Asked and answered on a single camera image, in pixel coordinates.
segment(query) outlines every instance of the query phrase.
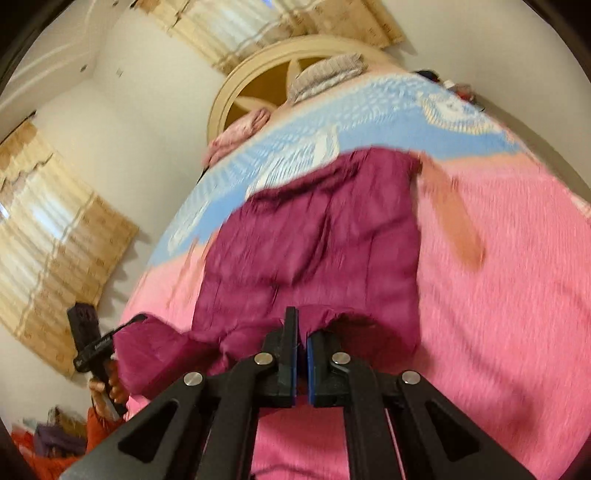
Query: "pillow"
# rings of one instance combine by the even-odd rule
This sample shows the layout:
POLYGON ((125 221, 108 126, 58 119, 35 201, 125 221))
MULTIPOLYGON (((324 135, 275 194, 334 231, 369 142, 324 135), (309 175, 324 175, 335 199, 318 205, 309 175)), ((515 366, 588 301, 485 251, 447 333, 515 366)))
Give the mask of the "pillow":
POLYGON ((292 82, 287 95, 289 103, 301 102, 367 70, 361 53, 345 53, 314 63, 292 82))

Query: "round headboard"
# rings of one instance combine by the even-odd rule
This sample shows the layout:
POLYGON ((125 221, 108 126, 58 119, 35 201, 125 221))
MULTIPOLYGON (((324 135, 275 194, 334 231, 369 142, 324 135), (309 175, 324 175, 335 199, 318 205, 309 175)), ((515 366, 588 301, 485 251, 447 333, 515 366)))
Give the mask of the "round headboard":
POLYGON ((226 78, 213 103, 207 141, 251 110, 275 111, 287 100, 291 82, 305 68, 342 53, 361 53, 369 64, 396 64, 383 51, 348 38, 306 35, 291 38, 255 53, 226 78))

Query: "beige curtain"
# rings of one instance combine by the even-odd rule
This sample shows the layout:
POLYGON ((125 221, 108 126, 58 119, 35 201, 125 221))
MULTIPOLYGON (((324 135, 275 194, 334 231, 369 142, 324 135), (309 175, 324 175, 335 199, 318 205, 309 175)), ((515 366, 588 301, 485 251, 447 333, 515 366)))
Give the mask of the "beige curtain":
POLYGON ((384 48, 404 40, 381 0, 139 0, 223 73, 277 41, 329 34, 384 48))
POLYGON ((66 310, 98 304, 137 230, 25 121, 0 145, 0 322, 71 377, 66 310))

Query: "metal rivet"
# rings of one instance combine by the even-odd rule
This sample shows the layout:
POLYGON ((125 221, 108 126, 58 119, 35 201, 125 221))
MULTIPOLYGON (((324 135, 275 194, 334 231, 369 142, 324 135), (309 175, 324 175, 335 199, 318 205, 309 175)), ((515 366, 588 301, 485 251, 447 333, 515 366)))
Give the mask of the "metal rivet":
POLYGON ((194 387, 203 381, 203 375, 199 372, 191 372, 184 376, 183 381, 188 387, 194 387))
POLYGON ((421 376, 412 370, 408 370, 402 374, 402 381, 408 385, 416 385, 421 381, 421 376))
POLYGON ((337 365, 346 365, 351 361, 351 356, 345 352, 336 352, 332 358, 337 365))
POLYGON ((257 365, 269 365, 273 362, 273 356, 270 353, 261 352, 255 355, 257 365))

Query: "maroon garment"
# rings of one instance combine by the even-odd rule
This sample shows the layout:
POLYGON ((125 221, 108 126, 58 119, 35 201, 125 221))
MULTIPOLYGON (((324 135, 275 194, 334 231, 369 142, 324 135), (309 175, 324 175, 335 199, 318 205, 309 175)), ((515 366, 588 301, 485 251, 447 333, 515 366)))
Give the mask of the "maroon garment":
POLYGON ((374 366, 414 352, 419 168, 406 153, 359 150, 252 196, 207 255, 191 331, 151 317, 116 335, 122 382, 151 398, 188 370, 224 370, 259 351, 287 306, 300 310, 304 342, 339 320, 343 347, 374 366))

